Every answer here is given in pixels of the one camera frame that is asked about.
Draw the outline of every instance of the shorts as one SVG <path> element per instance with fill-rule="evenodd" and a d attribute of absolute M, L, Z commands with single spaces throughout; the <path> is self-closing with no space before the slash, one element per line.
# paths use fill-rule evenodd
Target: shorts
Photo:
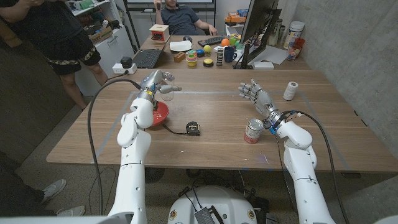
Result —
<path fill-rule="evenodd" d="M 42 45 L 39 49 L 57 75 L 68 75 L 79 71 L 81 69 L 79 60 L 87 66 L 95 65 L 101 60 L 100 53 L 84 30 L 71 39 Z"/>

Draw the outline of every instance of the blue mug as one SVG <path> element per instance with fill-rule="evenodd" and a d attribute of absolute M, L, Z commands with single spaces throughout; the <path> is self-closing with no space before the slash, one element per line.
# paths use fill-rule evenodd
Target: blue mug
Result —
<path fill-rule="evenodd" d="M 233 47 L 226 47 L 224 48 L 224 61 L 225 62 L 232 62 L 238 56 L 235 53 L 235 48 Z"/>

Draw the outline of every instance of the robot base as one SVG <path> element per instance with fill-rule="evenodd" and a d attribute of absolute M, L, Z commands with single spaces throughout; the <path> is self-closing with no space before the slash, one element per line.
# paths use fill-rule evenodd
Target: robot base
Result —
<path fill-rule="evenodd" d="M 199 203 L 203 208 L 214 206 L 225 224 L 256 224 L 257 219 L 251 204 L 241 195 L 233 190 L 219 186 L 204 186 L 195 188 Z M 195 208 L 201 208 L 193 191 L 187 192 L 187 197 L 192 200 Z M 185 195 L 174 202 L 170 209 L 168 224 L 197 224 L 195 209 Z M 214 213 L 211 214 L 214 223 L 219 223 Z"/>

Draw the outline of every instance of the orange ball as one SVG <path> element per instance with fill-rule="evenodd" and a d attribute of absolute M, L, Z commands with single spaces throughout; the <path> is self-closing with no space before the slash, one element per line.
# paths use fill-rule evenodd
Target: orange ball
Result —
<path fill-rule="evenodd" d="M 229 40 L 227 38 L 225 38 L 223 41 L 221 41 L 221 45 L 223 47 L 228 46 L 229 45 Z"/>

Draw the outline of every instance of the black t-shirt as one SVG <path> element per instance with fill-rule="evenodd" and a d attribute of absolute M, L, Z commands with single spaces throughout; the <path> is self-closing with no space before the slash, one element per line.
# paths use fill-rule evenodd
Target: black t-shirt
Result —
<path fill-rule="evenodd" d="M 11 7 L 18 0 L 0 0 L 0 7 Z M 24 34 L 33 44 L 49 44 L 70 39 L 83 30 L 79 21 L 61 1 L 32 7 L 25 19 L 10 25 L 18 34 Z"/>
<path fill-rule="evenodd" d="M 188 6 L 178 9 L 162 9 L 163 24 L 169 25 L 169 32 L 173 35 L 199 35 L 193 23 L 199 20 L 196 13 Z"/>

